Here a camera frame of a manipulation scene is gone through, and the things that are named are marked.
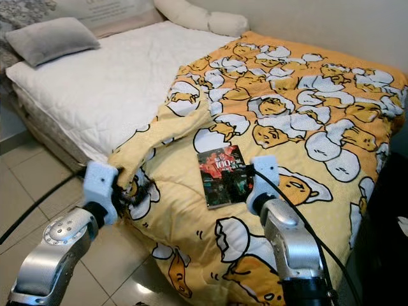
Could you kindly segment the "red and dark book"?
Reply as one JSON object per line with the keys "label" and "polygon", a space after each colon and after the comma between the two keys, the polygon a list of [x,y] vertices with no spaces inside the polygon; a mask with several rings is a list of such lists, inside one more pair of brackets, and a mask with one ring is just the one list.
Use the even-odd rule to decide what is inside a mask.
{"label": "red and dark book", "polygon": [[199,152],[198,164],[207,209],[215,210],[247,201],[249,193],[243,192],[243,170],[247,164],[239,146]]}

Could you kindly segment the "yellow cartoon egg blanket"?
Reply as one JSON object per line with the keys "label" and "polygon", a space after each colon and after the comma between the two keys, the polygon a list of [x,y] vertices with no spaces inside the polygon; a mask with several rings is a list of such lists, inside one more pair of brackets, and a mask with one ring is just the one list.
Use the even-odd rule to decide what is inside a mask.
{"label": "yellow cartoon egg blanket", "polygon": [[259,218],[245,203],[207,209],[198,154],[276,157],[282,192],[347,261],[406,102],[398,69],[248,31],[181,67],[154,120],[114,149],[120,186],[157,186],[122,215],[187,303],[282,305]]}

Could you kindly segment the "grey pillow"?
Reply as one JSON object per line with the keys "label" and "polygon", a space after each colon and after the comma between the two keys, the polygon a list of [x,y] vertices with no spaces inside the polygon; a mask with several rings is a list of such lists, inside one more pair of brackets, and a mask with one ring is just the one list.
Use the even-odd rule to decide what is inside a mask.
{"label": "grey pillow", "polygon": [[32,67],[53,59],[100,48],[97,37],[77,18],[54,18],[4,35],[12,49]]}

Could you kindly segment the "white quilted mattress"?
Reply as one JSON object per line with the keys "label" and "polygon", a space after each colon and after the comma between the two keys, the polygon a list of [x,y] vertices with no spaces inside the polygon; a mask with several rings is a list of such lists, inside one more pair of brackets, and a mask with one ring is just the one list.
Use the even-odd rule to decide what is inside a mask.
{"label": "white quilted mattress", "polygon": [[232,41],[170,21],[99,39],[100,48],[6,70],[13,92],[86,151],[112,152],[156,116],[178,70]]}

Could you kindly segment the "cream bolster pillow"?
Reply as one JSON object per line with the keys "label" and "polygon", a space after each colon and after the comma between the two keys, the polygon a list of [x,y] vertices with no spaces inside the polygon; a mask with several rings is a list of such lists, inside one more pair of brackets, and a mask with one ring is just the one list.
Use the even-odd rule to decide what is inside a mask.
{"label": "cream bolster pillow", "polygon": [[208,31],[227,37],[240,37],[250,29],[247,17],[209,11],[188,0],[152,0],[152,2],[164,17],[184,28]]}

